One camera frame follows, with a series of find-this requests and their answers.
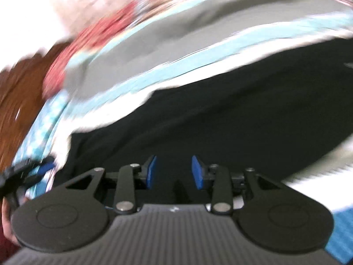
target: red fabric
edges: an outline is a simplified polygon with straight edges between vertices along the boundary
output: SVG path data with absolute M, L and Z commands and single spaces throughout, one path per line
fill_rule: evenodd
M 135 4 L 134 1 L 131 2 L 115 15 L 101 19 L 78 34 L 77 38 L 56 58 L 49 68 L 43 82 L 43 98 L 49 99 L 62 89 L 65 67 L 78 50 L 84 47 L 102 47 L 133 22 Z
M 8 241 L 2 230 L 2 226 L 0 227 L 0 264 L 5 262 L 8 258 L 10 258 L 13 254 L 15 254 L 19 250 L 19 247 Z

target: triangular cutout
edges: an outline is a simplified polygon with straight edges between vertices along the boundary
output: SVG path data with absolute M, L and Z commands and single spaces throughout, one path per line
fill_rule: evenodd
M 67 189 L 78 189 L 78 190 L 86 190 L 89 186 L 89 184 L 92 181 L 92 176 L 87 175 L 86 177 L 82 178 L 81 180 L 75 182 L 74 184 L 71 184 L 67 186 Z
M 262 190 L 274 190 L 274 189 L 280 189 L 278 186 L 276 186 L 275 184 L 273 184 L 272 182 L 264 179 L 261 176 L 257 177 L 257 183 L 259 185 L 259 187 Z

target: ribbed gray surface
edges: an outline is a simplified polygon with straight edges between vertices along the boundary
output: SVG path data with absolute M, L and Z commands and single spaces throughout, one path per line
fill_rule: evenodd
M 229 217 L 203 206 L 146 205 L 117 217 L 96 242 L 62 254 L 23 249 L 6 265 L 338 265 L 324 250 L 285 256 L 263 250 L 243 237 Z

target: gray fabric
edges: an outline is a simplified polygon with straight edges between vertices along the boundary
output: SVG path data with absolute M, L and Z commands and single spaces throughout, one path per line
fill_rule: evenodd
M 109 52 L 66 71 L 71 97 L 88 99 L 153 67 L 261 24 L 346 9 L 334 0 L 208 0 L 156 21 Z

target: round black disc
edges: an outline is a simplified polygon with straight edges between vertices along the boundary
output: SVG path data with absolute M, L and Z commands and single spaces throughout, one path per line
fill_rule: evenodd
M 331 213 L 301 194 L 271 190 L 240 210 L 242 232 L 263 248 L 280 253 L 306 253 L 323 248 L 333 230 Z
M 97 239 L 108 224 L 108 215 L 85 191 L 61 190 L 25 203 L 14 212 L 11 223 L 24 246 L 60 253 Z

